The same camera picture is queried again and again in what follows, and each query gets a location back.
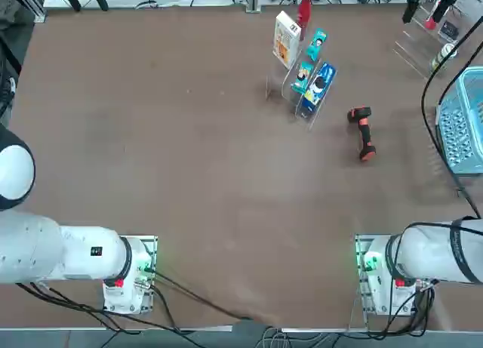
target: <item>product box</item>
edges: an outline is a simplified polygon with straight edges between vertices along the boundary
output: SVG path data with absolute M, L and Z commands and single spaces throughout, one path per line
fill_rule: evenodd
M 287 69 L 290 69 L 297 59 L 299 40 L 299 25 L 297 25 L 284 11 L 280 12 L 275 21 L 273 53 Z

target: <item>acrylic display stand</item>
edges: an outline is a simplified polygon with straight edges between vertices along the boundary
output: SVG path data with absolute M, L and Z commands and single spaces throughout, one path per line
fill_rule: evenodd
M 449 22 L 458 28 L 457 40 L 459 40 L 470 28 L 471 21 L 465 14 L 465 11 L 457 2 L 448 9 L 441 21 L 434 29 L 426 28 L 426 20 L 432 13 L 433 7 L 438 0 L 421 0 L 419 8 L 416 10 L 410 23 L 404 26 L 402 34 L 396 39 L 394 52 L 396 52 L 404 61 L 419 74 L 427 79 L 431 73 L 431 61 L 439 53 L 441 48 L 447 43 L 456 43 L 448 38 L 441 28 L 445 22 Z M 438 73 L 443 76 L 444 70 Z
M 318 53 L 318 58 L 314 62 L 310 57 L 306 54 L 307 46 L 312 41 L 312 35 L 306 37 L 306 39 L 300 43 L 299 51 L 297 55 L 297 59 L 294 62 L 294 65 L 287 70 L 287 68 L 281 63 L 279 59 L 275 55 L 272 55 L 272 68 L 270 73 L 266 76 L 266 99 L 270 97 L 274 97 L 275 94 L 280 95 L 281 98 L 285 103 L 287 103 L 291 107 L 292 113 L 295 115 L 297 119 L 304 120 L 307 123 L 307 128 L 310 131 L 312 126 L 315 123 L 315 120 L 320 113 L 321 108 L 324 105 L 325 97 L 329 90 L 325 92 L 324 98 L 320 101 L 317 110 L 308 118 L 304 118 L 301 115 L 301 108 L 300 105 L 302 103 L 303 95 L 297 93 L 292 89 L 291 84 L 295 81 L 297 77 L 297 73 L 300 68 L 300 64 L 303 62 L 310 63 L 313 65 L 313 69 L 310 73 L 309 82 L 307 85 L 310 85 L 315 78 L 315 75 L 320 70 L 323 64 L 323 54 L 324 54 L 324 45 L 322 45 L 322 49 Z

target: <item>brown table surface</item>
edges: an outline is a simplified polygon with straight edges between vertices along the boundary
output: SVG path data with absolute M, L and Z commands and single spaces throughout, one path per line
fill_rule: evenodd
M 424 80 L 392 51 L 403 8 L 313 10 L 338 74 L 312 132 L 280 100 L 265 101 L 279 10 L 53 12 L 35 27 L 11 123 L 37 161 L 23 209 L 157 235 L 160 269 L 262 322 L 345 328 L 356 233 L 471 211 L 445 183 L 423 127 Z M 365 165 L 346 121 L 363 103 L 377 147 Z M 57 285 L 102 305 L 99 282 Z M 1 290 L 2 327 L 98 326 L 13 285 Z M 183 327 L 233 323 L 163 291 Z M 480 288 L 441 284 L 437 296 L 432 328 L 483 327 Z M 166 322 L 159 305 L 150 318 Z M 357 307 L 352 327 L 362 326 Z

